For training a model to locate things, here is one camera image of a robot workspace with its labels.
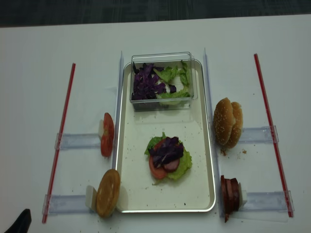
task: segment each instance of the clear plastic box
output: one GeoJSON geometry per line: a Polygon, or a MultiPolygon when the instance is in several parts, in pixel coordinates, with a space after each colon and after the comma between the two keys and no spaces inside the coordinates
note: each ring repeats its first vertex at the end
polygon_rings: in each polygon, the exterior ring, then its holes
{"type": "MultiPolygon", "coordinates": [[[[131,92],[130,102],[133,105],[135,111],[154,111],[154,110],[169,110],[169,109],[185,109],[191,107],[191,101],[197,98],[196,93],[196,73],[194,67],[194,58],[190,52],[178,52],[178,53],[163,53],[163,54],[151,54],[151,55],[135,55],[132,57],[131,63],[131,92]],[[143,68],[143,64],[154,64],[156,67],[178,67],[178,71],[182,69],[181,61],[187,64],[189,73],[189,86],[186,90],[189,92],[189,97],[160,99],[159,95],[156,95],[156,99],[147,100],[133,100],[132,93],[134,92],[134,78],[135,72],[133,64],[136,69],[143,68]]],[[[180,75],[177,75],[171,82],[171,85],[176,87],[176,91],[182,90],[185,86],[180,81],[180,75]]],[[[170,88],[167,83],[166,90],[169,93],[170,88]]]]}

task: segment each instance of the red rod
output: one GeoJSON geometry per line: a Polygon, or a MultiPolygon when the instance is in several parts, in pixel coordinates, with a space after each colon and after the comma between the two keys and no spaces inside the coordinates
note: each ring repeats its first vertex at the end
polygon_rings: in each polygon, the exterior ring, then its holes
{"type": "MultiPolygon", "coordinates": [[[[72,87],[72,82],[73,82],[73,76],[74,76],[75,68],[76,68],[76,64],[73,63],[72,64],[72,68],[71,68],[71,74],[70,74],[70,79],[69,79],[69,84],[68,84],[68,89],[67,89],[67,95],[66,95],[66,100],[65,100],[65,106],[64,106],[64,110],[63,110],[63,116],[62,116],[62,121],[61,121],[61,124],[60,124],[59,133],[63,133],[63,130],[64,130],[64,125],[65,125],[65,120],[66,120],[66,114],[67,114],[67,109],[68,109],[68,104],[69,104],[69,97],[70,97],[70,92],[71,92],[71,87],[72,87]]],[[[56,149],[55,150],[55,155],[54,155],[53,166],[52,166],[51,177],[50,177],[50,184],[49,184],[49,189],[48,189],[48,198],[46,199],[46,207],[45,207],[45,210],[44,210],[44,215],[43,215],[43,218],[42,218],[42,223],[46,223],[47,222],[47,218],[48,218],[48,209],[49,209],[48,203],[50,202],[50,197],[51,197],[51,194],[52,194],[54,176],[55,176],[56,165],[57,165],[57,160],[58,160],[58,154],[59,154],[59,149],[56,149]]]]}
{"type": "MultiPolygon", "coordinates": [[[[261,73],[261,69],[260,69],[258,55],[254,54],[254,58],[255,58],[257,73],[258,73],[259,82],[260,82],[260,86],[261,86],[263,101],[264,101],[264,105],[266,107],[266,112],[267,112],[267,116],[268,116],[269,125],[270,125],[270,127],[272,129],[274,124],[273,124],[273,121],[272,121],[272,116],[271,116],[271,112],[270,112],[270,108],[269,108],[269,103],[268,103],[266,89],[265,89],[264,83],[263,83],[263,78],[262,78],[262,73],[261,73]]],[[[272,138],[275,137],[275,132],[273,130],[271,130],[271,136],[272,136],[272,138]]],[[[276,161],[277,161],[278,170],[279,170],[280,176],[281,176],[283,191],[286,192],[286,194],[285,194],[285,201],[286,201],[286,204],[287,204],[288,216],[289,217],[293,217],[294,216],[294,212],[293,212],[292,204],[291,204],[291,202],[289,200],[289,197],[287,195],[288,194],[288,192],[287,192],[288,189],[287,189],[285,174],[284,174],[283,165],[282,165],[282,161],[281,161],[280,151],[278,149],[277,142],[274,142],[273,145],[274,145],[274,150],[276,152],[276,161]]]]}

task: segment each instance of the red tomato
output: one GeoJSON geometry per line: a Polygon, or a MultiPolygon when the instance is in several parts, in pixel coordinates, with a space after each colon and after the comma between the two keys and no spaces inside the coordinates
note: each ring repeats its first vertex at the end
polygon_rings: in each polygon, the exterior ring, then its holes
{"type": "Polygon", "coordinates": [[[151,174],[156,179],[161,180],[167,176],[167,172],[164,170],[163,167],[155,168],[154,161],[151,155],[149,156],[149,168],[150,168],[151,174]]]}
{"type": "Polygon", "coordinates": [[[163,144],[164,141],[165,141],[165,138],[162,139],[161,141],[159,141],[159,142],[155,145],[154,150],[159,149],[159,148],[161,147],[161,145],[163,144]]]}
{"type": "Polygon", "coordinates": [[[101,153],[104,157],[109,157],[112,152],[113,138],[115,135],[115,128],[113,120],[109,113],[104,116],[104,134],[101,140],[101,153]]]}
{"type": "Polygon", "coordinates": [[[109,137],[113,140],[115,136],[115,126],[113,125],[113,120],[109,113],[105,113],[104,116],[104,130],[107,130],[109,137]]]}

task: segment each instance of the green lettuce leaf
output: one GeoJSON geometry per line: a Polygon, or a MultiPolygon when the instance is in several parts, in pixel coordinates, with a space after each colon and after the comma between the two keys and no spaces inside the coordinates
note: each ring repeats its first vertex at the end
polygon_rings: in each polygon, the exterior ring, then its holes
{"type": "Polygon", "coordinates": [[[158,71],[157,69],[154,69],[154,72],[166,83],[169,83],[172,80],[172,68],[168,69],[170,67],[166,67],[164,70],[161,72],[158,71]]]}
{"type": "Polygon", "coordinates": [[[182,83],[184,86],[189,86],[186,73],[180,73],[180,74],[179,74],[179,77],[180,77],[181,83],[182,83]]]}
{"type": "Polygon", "coordinates": [[[178,66],[175,66],[175,68],[172,69],[171,79],[174,79],[176,77],[177,73],[178,73],[178,66]]]}
{"type": "Polygon", "coordinates": [[[162,93],[157,94],[156,97],[158,99],[170,99],[170,98],[182,98],[182,97],[190,97],[189,89],[187,87],[184,87],[180,91],[174,92],[174,93],[162,93]]]}
{"type": "Polygon", "coordinates": [[[166,67],[162,71],[154,69],[154,72],[160,77],[161,80],[163,80],[166,83],[169,83],[172,79],[176,77],[178,73],[178,66],[176,66],[175,68],[166,67]]]}
{"type": "Polygon", "coordinates": [[[180,158],[179,166],[176,171],[167,173],[167,178],[178,180],[188,169],[192,167],[192,159],[190,153],[184,148],[184,155],[180,158]]]}
{"type": "Polygon", "coordinates": [[[190,84],[190,70],[188,69],[187,63],[181,61],[183,68],[178,72],[180,81],[184,86],[190,84]]]}
{"type": "Polygon", "coordinates": [[[148,150],[151,149],[152,147],[154,147],[156,144],[158,144],[164,138],[166,138],[164,132],[162,132],[162,137],[153,137],[153,138],[151,138],[151,140],[148,143],[147,149],[145,150],[145,154],[150,156],[148,150]]]}
{"type": "Polygon", "coordinates": [[[183,66],[183,70],[186,71],[188,69],[187,63],[183,62],[183,60],[180,61],[181,65],[183,66]]]}

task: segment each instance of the gray floor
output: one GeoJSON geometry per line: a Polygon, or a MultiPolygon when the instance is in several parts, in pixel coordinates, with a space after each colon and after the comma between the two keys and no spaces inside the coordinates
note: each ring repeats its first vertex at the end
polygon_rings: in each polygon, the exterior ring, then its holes
{"type": "Polygon", "coordinates": [[[0,26],[311,13],[311,0],[0,0],[0,26]]]}

